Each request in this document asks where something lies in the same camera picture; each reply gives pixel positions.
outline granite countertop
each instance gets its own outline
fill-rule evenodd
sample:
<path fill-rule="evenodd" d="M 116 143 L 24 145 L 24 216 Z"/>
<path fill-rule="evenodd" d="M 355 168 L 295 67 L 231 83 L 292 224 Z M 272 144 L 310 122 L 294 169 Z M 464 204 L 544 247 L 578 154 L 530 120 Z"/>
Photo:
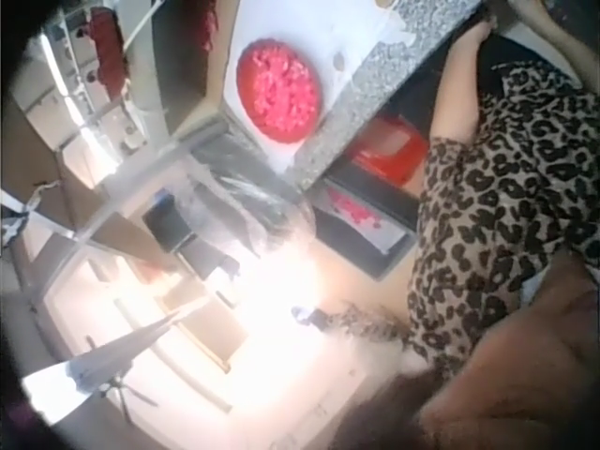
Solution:
<path fill-rule="evenodd" d="M 286 178 L 309 188 L 398 88 L 482 0 L 400 0 L 395 6 L 417 35 L 411 47 L 379 43 L 342 91 L 319 130 L 298 150 Z"/>

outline fan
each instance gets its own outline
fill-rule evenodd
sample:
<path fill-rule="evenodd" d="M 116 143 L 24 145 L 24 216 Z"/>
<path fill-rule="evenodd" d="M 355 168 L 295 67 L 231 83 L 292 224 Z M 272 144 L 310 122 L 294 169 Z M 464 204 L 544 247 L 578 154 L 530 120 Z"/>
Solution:
<path fill-rule="evenodd" d="M 96 342 L 94 342 L 94 340 L 92 339 L 91 336 L 86 336 L 85 340 L 87 341 L 88 345 L 90 346 L 90 348 L 92 350 L 94 350 L 97 347 Z M 108 380 L 104 385 L 100 386 L 98 391 L 100 393 L 101 398 L 106 398 L 106 396 L 108 396 L 109 392 L 111 392 L 111 389 L 116 390 L 117 396 L 119 397 L 119 400 L 121 402 L 121 409 L 123 410 L 123 416 L 125 417 L 125 421 L 129 425 L 134 427 L 135 424 L 133 423 L 133 420 L 131 419 L 131 414 L 129 413 L 129 407 L 127 405 L 127 402 L 125 401 L 125 390 L 128 390 L 133 396 L 135 396 L 138 399 L 140 399 L 141 401 L 149 404 L 150 406 L 157 407 L 158 404 L 151 398 L 148 398 L 144 394 L 138 392 L 137 390 L 133 389 L 131 386 L 128 386 L 127 384 L 125 384 L 123 382 L 123 379 L 126 377 L 126 375 L 129 373 L 129 371 L 132 368 L 133 368 L 133 363 L 129 362 L 129 364 L 127 364 L 126 367 L 123 367 L 123 369 L 120 370 L 114 377 L 112 377 L 110 380 Z"/>

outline woman's arm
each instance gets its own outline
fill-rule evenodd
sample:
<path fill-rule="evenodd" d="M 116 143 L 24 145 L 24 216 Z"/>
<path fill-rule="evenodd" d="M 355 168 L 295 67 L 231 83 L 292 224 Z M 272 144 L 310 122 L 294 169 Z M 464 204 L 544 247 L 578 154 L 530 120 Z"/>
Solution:
<path fill-rule="evenodd" d="M 542 0 L 509 0 L 519 18 L 566 58 L 583 85 L 600 95 L 600 58 L 585 44 L 561 28 L 548 14 Z"/>
<path fill-rule="evenodd" d="M 491 25 L 481 22 L 450 48 L 436 97 L 430 138 L 472 143 L 479 122 L 477 54 Z"/>

